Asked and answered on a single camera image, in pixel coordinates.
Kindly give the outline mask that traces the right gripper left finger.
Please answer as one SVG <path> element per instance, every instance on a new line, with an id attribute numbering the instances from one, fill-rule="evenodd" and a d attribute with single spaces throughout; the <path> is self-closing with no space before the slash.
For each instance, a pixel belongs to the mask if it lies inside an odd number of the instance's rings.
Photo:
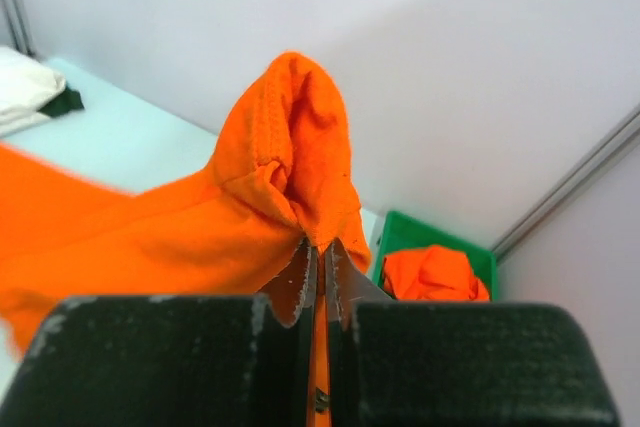
<path id="1" fill-rule="evenodd" d="M 76 296 L 40 324 L 5 426 L 310 426 L 317 252 L 252 295 Z"/>

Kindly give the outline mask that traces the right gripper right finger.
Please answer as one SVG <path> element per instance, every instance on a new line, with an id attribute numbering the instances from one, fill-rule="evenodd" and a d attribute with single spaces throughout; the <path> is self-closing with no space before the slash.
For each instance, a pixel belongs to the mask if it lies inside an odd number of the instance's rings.
<path id="1" fill-rule="evenodd" d="M 539 303 L 390 298 L 339 241 L 325 253 L 335 426 L 616 426 L 591 344 Z"/>

